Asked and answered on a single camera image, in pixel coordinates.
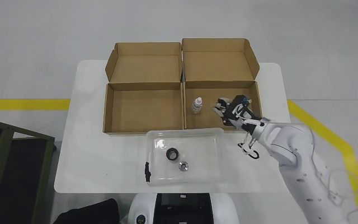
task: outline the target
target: transparent plastic tray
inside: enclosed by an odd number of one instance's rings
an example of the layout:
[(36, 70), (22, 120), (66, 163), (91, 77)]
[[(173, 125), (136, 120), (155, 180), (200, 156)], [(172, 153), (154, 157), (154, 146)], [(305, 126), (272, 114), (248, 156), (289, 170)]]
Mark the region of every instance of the transparent plastic tray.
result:
[[(219, 181), (222, 175), (223, 134), (221, 128), (148, 132), (148, 185)], [(180, 158), (176, 163), (166, 157), (170, 148), (176, 148), (179, 152)], [(188, 163), (188, 170), (179, 169), (181, 161)]]

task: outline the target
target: small bottle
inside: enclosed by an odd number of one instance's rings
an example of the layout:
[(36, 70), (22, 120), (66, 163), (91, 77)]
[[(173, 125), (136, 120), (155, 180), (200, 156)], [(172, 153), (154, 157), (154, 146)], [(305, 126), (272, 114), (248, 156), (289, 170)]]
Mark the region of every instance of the small bottle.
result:
[(201, 107), (202, 107), (202, 100), (201, 97), (198, 97), (192, 103), (192, 107), (191, 107), (192, 113), (193, 114), (199, 113)]

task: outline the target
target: white tabletop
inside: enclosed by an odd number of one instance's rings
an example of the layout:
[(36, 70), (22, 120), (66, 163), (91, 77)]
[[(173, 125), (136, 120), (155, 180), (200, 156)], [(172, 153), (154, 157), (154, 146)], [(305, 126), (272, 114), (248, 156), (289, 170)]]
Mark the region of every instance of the white tabletop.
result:
[[(197, 193), (288, 192), (277, 162), (254, 145), (260, 159), (237, 147), (244, 133), (226, 133), (226, 153), (235, 169), (219, 184), (148, 186), (144, 178), (145, 134), (107, 135), (102, 132), (105, 60), (84, 60), (77, 68), (54, 188), (59, 193)], [(263, 115), (290, 122), (281, 68), (260, 63), (256, 81)]]

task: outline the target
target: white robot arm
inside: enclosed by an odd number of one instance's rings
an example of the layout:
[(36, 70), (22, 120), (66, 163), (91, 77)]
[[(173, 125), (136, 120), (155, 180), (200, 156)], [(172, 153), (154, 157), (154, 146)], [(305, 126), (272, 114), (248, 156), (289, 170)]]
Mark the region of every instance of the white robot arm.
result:
[(283, 180), (309, 224), (348, 224), (340, 198), (323, 184), (328, 178), (328, 168), (314, 153), (310, 129), (303, 125), (267, 122), (253, 115), (248, 104), (245, 96), (237, 96), (233, 101), (221, 98), (213, 109), (225, 125), (244, 129), (252, 136), (250, 149), (257, 141), (279, 162)]

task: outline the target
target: open cardboard box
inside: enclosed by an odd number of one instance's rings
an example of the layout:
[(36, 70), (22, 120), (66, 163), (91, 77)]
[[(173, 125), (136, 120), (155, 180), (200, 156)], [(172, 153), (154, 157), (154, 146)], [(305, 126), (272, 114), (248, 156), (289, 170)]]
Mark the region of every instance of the open cardboard box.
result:
[(107, 62), (103, 132), (184, 129), (180, 43), (117, 43)]
[[(252, 100), (253, 113), (262, 116), (255, 81), (260, 66), (247, 39), (184, 38), (182, 51), (185, 128), (234, 129), (224, 126), (211, 109), (220, 97), (245, 95)], [(202, 98), (203, 105), (198, 114), (193, 114), (191, 105), (197, 97)]]

